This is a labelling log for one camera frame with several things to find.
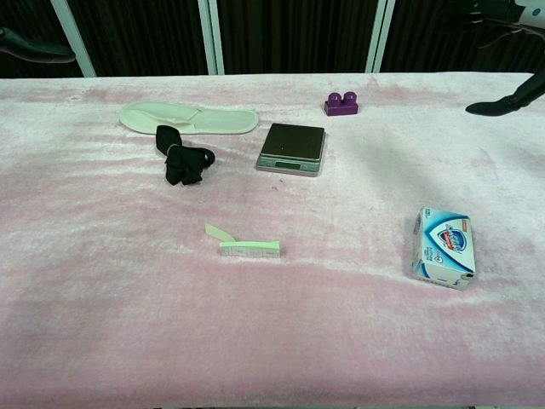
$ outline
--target dark background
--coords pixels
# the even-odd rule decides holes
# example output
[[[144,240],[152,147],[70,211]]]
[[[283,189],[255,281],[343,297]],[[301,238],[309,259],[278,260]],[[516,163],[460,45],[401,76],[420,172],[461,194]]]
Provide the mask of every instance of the dark background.
[[[206,74],[197,0],[69,0],[99,76]],[[477,49],[482,33],[444,34],[445,0],[398,0],[382,72],[534,72],[545,46],[519,34]],[[363,72],[377,0],[218,0],[227,74]],[[49,0],[1,0],[0,26],[68,45]],[[0,78],[81,77],[76,62],[0,54]]]

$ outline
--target white slipper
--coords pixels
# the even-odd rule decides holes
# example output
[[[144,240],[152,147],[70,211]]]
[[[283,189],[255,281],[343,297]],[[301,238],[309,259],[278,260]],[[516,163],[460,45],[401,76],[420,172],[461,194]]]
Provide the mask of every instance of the white slipper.
[[[159,125],[172,126],[181,134],[243,134],[257,126],[257,113],[142,101],[123,108],[119,120],[142,134],[155,134]]]

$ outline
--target black cloth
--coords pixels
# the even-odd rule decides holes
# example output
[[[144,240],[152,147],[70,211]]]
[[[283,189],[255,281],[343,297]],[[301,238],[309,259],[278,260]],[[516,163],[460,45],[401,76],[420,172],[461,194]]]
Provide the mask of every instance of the black cloth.
[[[167,157],[166,178],[171,185],[179,181],[184,185],[202,181],[203,169],[215,161],[215,155],[209,149],[182,146],[180,132],[171,126],[159,125],[155,142],[157,149]]]

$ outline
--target pink fuzzy tablecloth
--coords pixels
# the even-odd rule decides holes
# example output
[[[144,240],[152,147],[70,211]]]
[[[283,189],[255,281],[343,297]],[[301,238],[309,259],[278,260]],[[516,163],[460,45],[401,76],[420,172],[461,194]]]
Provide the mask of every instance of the pink fuzzy tablecloth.
[[[527,74],[0,80],[0,407],[545,404],[545,99]],[[328,118],[332,91],[361,111]],[[170,186],[139,100],[255,109],[182,136]],[[254,169],[271,123],[325,127],[321,176]],[[473,219],[479,280],[410,277],[423,205]],[[222,257],[208,222],[282,257]]]

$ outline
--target safeguard soap box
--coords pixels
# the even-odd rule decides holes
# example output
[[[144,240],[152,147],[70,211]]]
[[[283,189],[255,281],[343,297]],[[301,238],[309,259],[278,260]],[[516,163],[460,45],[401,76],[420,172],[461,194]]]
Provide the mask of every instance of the safeguard soap box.
[[[413,273],[418,279],[463,290],[475,279],[468,216],[424,207],[416,218]]]

